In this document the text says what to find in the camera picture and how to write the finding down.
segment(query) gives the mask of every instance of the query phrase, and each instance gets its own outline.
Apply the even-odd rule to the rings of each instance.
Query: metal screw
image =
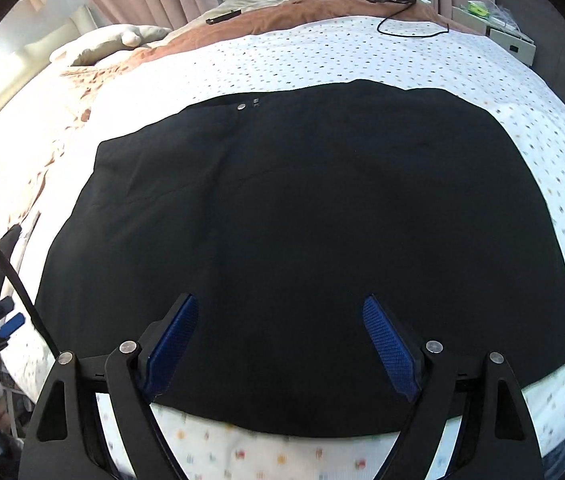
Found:
[[[120,351],[123,354],[130,354],[131,352],[135,351],[136,348],[138,348],[138,345],[135,341],[125,341],[120,345]]]
[[[58,362],[61,365],[66,365],[67,363],[70,363],[73,358],[74,355],[71,352],[63,352],[58,356]]]
[[[491,361],[493,361],[497,365],[504,363],[504,356],[498,352],[491,352],[489,354],[489,359],[491,359]]]
[[[431,352],[432,354],[439,354],[440,352],[442,352],[442,349],[444,347],[442,346],[442,343],[439,341],[428,341],[427,342],[427,350],[429,352]]]

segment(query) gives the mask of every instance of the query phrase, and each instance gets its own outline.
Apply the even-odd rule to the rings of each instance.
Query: polka dot sheet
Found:
[[[85,137],[95,146],[223,94],[356,79],[445,89],[488,110],[510,135],[543,193],[565,258],[565,105],[488,38],[454,31],[429,39],[394,38],[377,33],[378,22],[339,18],[146,63],[101,90]],[[383,30],[423,36],[441,28],[389,21]],[[94,153],[90,150],[85,164],[92,166]],[[565,366],[524,394],[545,455],[565,439]],[[99,396],[99,406],[112,456],[121,470],[131,472],[107,396]],[[322,442],[262,435],[169,408],[153,410],[190,479],[371,479],[395,441],[395,435]],[[448,422],[427,478],[444,474],[457,427],[457,419]]]

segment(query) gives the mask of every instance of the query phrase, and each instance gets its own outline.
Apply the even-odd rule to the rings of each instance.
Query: bed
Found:
[[[268,1],[280,5],[286,0]],[[315,0],[300,1],[315,5]],[[262,22],[253,20],[250,25],[255,28],[245,30],[239,22],[228,22],[221,37],[197,27],[207,17],[226,13],[237,5],[235,2],[244,4],[247,0],[227,0],[198,23],[150,48],[137,49],[131,55],[123,53],[103,60],[96,68],[76,69],[62,76],[65,83],[69,82],[61,88],[72,110],[70,127],[62,138],[62,148],[55,152],[45,185],[30,187],[36,200],[26,200],[24,208],[10,213],[12,221],[22,219],[21,239],[12,262],[32,298],[37,294],[50,245],[93,171],[100,142],[132,134],[189,105],[223,94],[289,90],[356,79],[402,89],[445,89],[487,110],[507,131],[531,170],[547,202],[565,260],[565,106],[542,79],[488,38],[470,34],[453,23],[448,34],[425,40],[381,36],[376,27],[379,17],[393,12],[389,9],[367,15],[346,9],[339,15],[318,13],[318,19],[284,22],[273,28],[271,24],[262,25],[269,23],[269,18],[259,14]],[[261,7],[270,7],[264,2],[255,0],[249,8],[262,12],[265,9]],[[328,12],[333,12],[333,6],[328,7]],[[450,23],[437,13],[412,19],[389,20],[383,30],[421,36],[443,32]],[[320,47],[323,44],[329,45],[328,50]],[[285,77],[268,76],[271,59],[279,61],[279,72]],[[298,76],[285,68],[300,59],[313,61],[306,75]],[[373,64],[362,62],[370,59]],[[345,62],[350,64],[346,72],[341,70]],[[9,284],[5,284],[3,294],[10,292]],[[17,305],[17,311],[22,312],[22,304],[17,301]],[[2,358],[23,391],[37,399],[53,356],[30,324],[12,337]],[[547,455],[565,440],[565,365],[525,388],[524,394],[541,452]],[[100,395],[98,403],[112,457],[121,471],[132,474],[108,397]],[[247,472],[255,470],[263,471],[263,475],[266,472],[267,478],[278,478],[270,474],[266,464],[287,466],[279,478],[310,473],[314,478],[330,480],[344,478],[342,475],[351,470],[357,478],[372,478],[396,438],[396,434],[384,434],[347,440],[301,440],[254,434],[164,406],[153,405],[152,410],[189,478],[246,478]],[[427,478],[443,476],[458,428],[459,419],[448,422]],[[213,450],[208,444],[210,433],[219,442]],[[244,460],[254,451],[262,457],[262,463]],[[289,456],[294,457],[294,463],[287,462]],[[329,457],[328,465],[321,462],[323,456]]]

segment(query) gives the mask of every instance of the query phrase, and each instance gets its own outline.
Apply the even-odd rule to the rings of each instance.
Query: white sheet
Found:
[[[102,140],[129,134],[190,104],[222,94],[289,90],[358,78],[403,89],[442,88],[488,110],[504,126],[531,169],[547,201],[565,258],[565,106],[542,79],[488,38],[453,31],[425,40],[389,38],[376,32],[377,23],[377,18],[370,17],[339,18],[226,41],[144,64],[102,88],[85,135],[61,159],[62,170],[56,172],[38,203],[42,214],[20,272],[30,294],[37,293],[47,250],[91,174],[96,147]],[[441,30],[432,23],[389,22],[386,27],[395,34]],[[49,366],[49,361],[42,359],[45,353],[39,347],[40,338],[32,338],[28,325],[12,339],[14,345],[3,353],[3,359],[24,391],[36,399]],[[24,360],[23,353],[27,352],[32,358]],[[565,438],[565,366],[525,388],[524,394],[544,455]],[[106,398],[101,396],[99,402],[104,406]],[[154,413],[190,478],[230,478],[225,470],[234,478],[249,478],[244,476],[246,459],[240,458],[240,451],[244,451],[241,446],[260,446],[261,436],[235,429],[222,433],[221,424],[209,423],[207,427],[214,428],[218,438],[209,450],[210,443],[204,437],[179,437],[180,432],[188,431],[184,429],[186,420],[203,422],[195,417],[182,420],[181,413],[167,408],[154,409]],[[101,416],[112,455],[123,470],[129,470],[111,413],[103,408]],[[454,424],[457,421],[448,423],[430,478],[444,473],[447,451],[453,448],[457,431]],[[355,478],[372,478],[393,436],[373,446],[368,440],[361,445],[359,439],[340,443],[349,451],[357,450],[351,453],[360,456],[357,460],[364,458],[364,469],[353,467],[353,455],[344,448],[334,450],[332,455],[348,457],[346,463],[338,458],[329,463],[317,460],[317,447],[326,449],[337,443],[280,436],[271,439],[267,456],[276,456],[279,446],[292,442],[289,449],[297,448],[293,460],[299,469],[255,462],[249,466],[254,475],[262,472],[268,479],[289,479],[297,474],[298,479],[332,480],[351,478],[352,472]],[[258,456],[265,453],[258,449]],[[223,458],[212,461],[210,454]],[[292,457],[286,455],[285,460],[289,465]]]

